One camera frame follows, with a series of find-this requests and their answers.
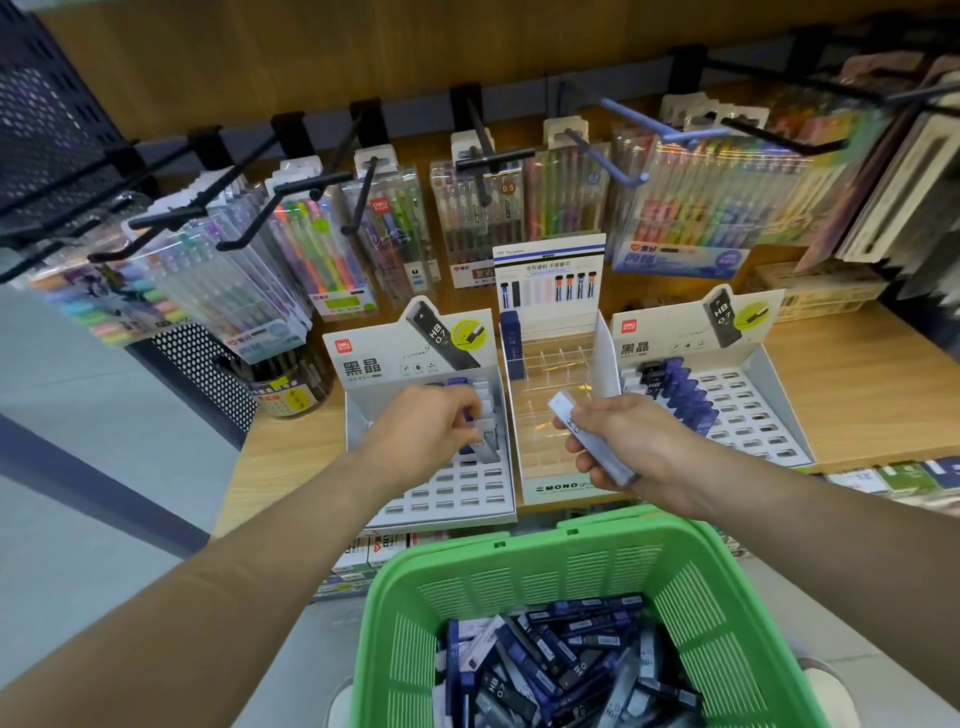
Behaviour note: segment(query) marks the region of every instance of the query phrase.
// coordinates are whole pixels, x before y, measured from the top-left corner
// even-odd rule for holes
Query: hand
[[[388,476],[390,495],[425,483],[457,450],[481,439],[468,425],[466,408],[480,416],[473,387],[413,385],[400,392],[367,430],[351,455],[365,466],[379,466]]]
[[[630,489],[645,500],[684,518],[702,520],[704,511],[695,496],[671,480],[683,458],[698,457],[709,442],[674,418],[649,397],[620,395],[592,400],[573,409],[573,422],[607,441],[620,461],[639,475]],[[557,429],[566,429],[554,418]],[[577,455],[577,470],[590,473],[597,488],[622,492],[576,437],[566,439],[569,452]]]

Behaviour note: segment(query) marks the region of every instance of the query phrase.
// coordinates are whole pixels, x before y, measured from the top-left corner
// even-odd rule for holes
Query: colored pen set
[[[700,725],[701,694],[643,594],[452,619],[437,639],[433,725]]]
[[[523,242],[523,171],[508,162],[497,174],[483,175],[490,203],[483,206],[477,179],[458,173],[453,162],[430,165],[430,184],[444,229],[451,264],[492,260],[495,245]]]
[[[149,201],[138,200],[123,215],[105,216],[86,235],[47,257],[38,271],[14,282],[31,288],[101,341],[126,346],[169,330],[188,314],[127,260],[94,265],[86,257],[126,243],[124,216],[142,214]]]
[[[318,158],[285,161],[267,180],[277,184],[309,179],[322,173]],[[376,310],[359,244],[344,235],[343,193],[329,186],[320,200],[308,192],[285,197],[270,217],[270,230],[297,280],[325,320],[338,320]]]
[[[593,144],[610,157],[610,142]],[[523,162],[527,239],[600,230],[610,175],[577,146],[537,152]]]
[[[377,170],[384,165],[378,164]],[[347,209],[360,202],[365,174],[343,185]],[[413,167],[377,171],[358,231],[380,287],[403,307],[417,295],[430,295],[439,278],[436,256],[423,216],[423,195]]]
[[[218,242],[235,240],[248,228],[264,197],[262,188],[229,189],[208,206],[207,217],[162,232],[131,259],[249,364],[302,345],[311,326],[310,306],[268,231],[258,231],[241,250],[216,249]],[[150,212],[182,204],[182,193],[170,198]],[[126,230],[130,239],[136,238],[135,231]]]

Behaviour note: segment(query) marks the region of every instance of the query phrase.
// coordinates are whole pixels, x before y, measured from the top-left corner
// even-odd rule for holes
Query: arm
[[[295,492],[184,561],[0,692],[0,724],[230,726],[317,586],[390,498],[480,438],[472,388],[410,387]]]
[[[727,531],[960,709],[960,522],[718,445],[641,395],[578,410],[578,426],[642,473],[638,496]],[[582,450],[572,435],[566,445]],[[577,467],[611,487],[586,452]]]

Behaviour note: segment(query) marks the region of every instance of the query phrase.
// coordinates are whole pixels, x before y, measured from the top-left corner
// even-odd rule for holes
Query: black display hook
[[[357,198],[357,205],[353,209],[353,216],[348,225],[340,228],[344,235],[355,235],[360,230],[360,223],[363,220],[364,207],[367,206],[367,198],[370,196],[370,185],[373,182],[373,174],[376,171],[376,164],[383,159],[370,157],[367,161],[367,174],[363,178],[363,185],[360,187],[360,196]]]
[[[713,68],[718,71],[728,71],[729,73],[739,73],[744,76],[750,76],[764,81],[780,81],[788,84],[798,85],[803,88],[813,88],[827,93],[833,93],[838,96],[864,101],[868,104],[884,109],[895,109],[910,104],[918,104],[920,109],[930,113],[940,113],[943,109],[938,106],[926,103],[927,99],[943,96],[945,93],[952,93],[960,90],[960,83],[942,84],[926,86],[924,88],[915,88],[912,91],[902,93],[882,94],[877,91],[871,91],[869,88],[861,88],[854,85],[837,84],[833,81],[824,79],[811,79],[804,76],[797,76],[790,73],[781,73],[771,71],[766,68],[760,68],[743,63],[733,63],[731,61],[719,61],[718,59],[704,58],[704,67]]]
[[[112,184],[107,189],[103,190],[102,192],[98,192],[86,201],[71,207],[66,212],[56,215],[38,225],[31,225],[14,230],[0,231],[0,246],[19,249],[25,245],[38,243],[41,240],[45,240],[46,238],[50,237],[51,233],[60,230],[64,225],[72,222],[85,212],[89,212],[94,207],[102,205],[104,202],[112,197],[116,197],[121,192],[126,192],[131,187],[137,186],[148,177],[151,177],[154,172],[157,172],[171,162],[183,157],[192,150],[193,142],[187,141],[173,152],[164,155],[151,164],[146,165],[140,171],[125,177],[120,182]]]
[[[108,211],[112,214],[115,214],[117,212],[122,212],[124,209],[126,209],[132,204],[133,204],[132,198],[125,198],[117,202],[115,205],[109,207]],[[75,228],[71,232],[70,237],[74,239],[83,237],[88,232],[95,229],[102,222],[103,221],[100,220],[99,218],[96,218],[96,217],[90,218],[85,223]],[[63,248],[65,248],[67,246],[67,243],[68,241],[64,239],[54,240],[49,245],[44,246],[33,255],[29,255],[25,257],[19,263],[14,265],[10,270],[5,271],[4,273],[0,273],[0,285],[3,285],[4,283],[9,283],[11,280],[15,278],[19,278],[27,271],[31,270],[35,266],[42,263],[50,255],[53,255],[57,251],[60,251]]]
[[[221,192],[233,184],[247,167],[259,159],[263,153],[274,146],[274,144],[276,144],[276,132],[269,134],[266,139],[233,165],[229,172],[221,175],[210,187],[197,195],[189,205],[177,207],[176,209],[161,212],[156,215],[147,215],[131,220],[131,230],[143,230],[144,228],[149,228],[149,230],[118,251],[91,253],[87,256],[87,260],[91,263],[110,263],[117,260],[126,260],[131,255],[135,255],[143,250],[147,243],[154,240],[163,231],[177,231],[190,220],[205,217],[207,215],[206,206],[212,203]]]
[[[329,185],[348,182],[351,180],[353,175],[349,172],[349,170],[338,172],[337,167],[340,166],[344,157],[347,155],[347,152],[350,148],[350,143],[353,141],[353,138],[357,136],[357,131],[362,123],[363,112],[353,119],[353,123],[350,124],[350,129],[347,132],[347,135],[340,140],[340,143],[337,144],[337,148],[333,150],[333,156],[330,158],[329,172],[326,172],[319,177],[312,177],[309,180],[278,184],[276,187],[274,187],[274,196],[267,201],[267,204],[263,207],[263,209],[256,213],[256,217],[253,218],[247,229],[243,231],[243,234],[240,235],[240,237],[238,237],[236,240],[221,240],[219,243],[217,243],[217,250],[221,251],[222,253],[227,251],[239,251],[250,245],[251,240],[256,237],[256,234],[260,231],[260,228],[262,228],[267,220],[270,219],[270,216],[274,213],[276,206],[279,205],[283,198],[285,198],[287,195],[293,195],[298,192],[309,190],[310,199],[317,201],[322,198],[326,188]]]

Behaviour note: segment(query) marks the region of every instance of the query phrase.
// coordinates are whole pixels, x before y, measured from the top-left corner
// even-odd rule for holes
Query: green plastic basket
[[[720,538],[641,505],[410,548],[373,581],[353,681],[354,728],[432,728],[434,652],[448,619],[555,599],[643,591],[704,694],[709,725],[828,723],[789,648]]]

